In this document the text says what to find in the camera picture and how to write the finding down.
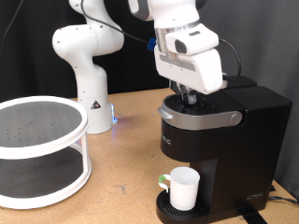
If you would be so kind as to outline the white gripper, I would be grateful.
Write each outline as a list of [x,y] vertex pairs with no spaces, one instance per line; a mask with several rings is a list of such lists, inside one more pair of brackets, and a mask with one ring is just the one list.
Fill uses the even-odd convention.
[[170,79],[169,88],[186,94],[185,102],[197,102],[196,91],[210,94],[222,86],[221,57],[215,50],[218,36],[203,23],[173,29],[157,29],[154,48],[160,76]]

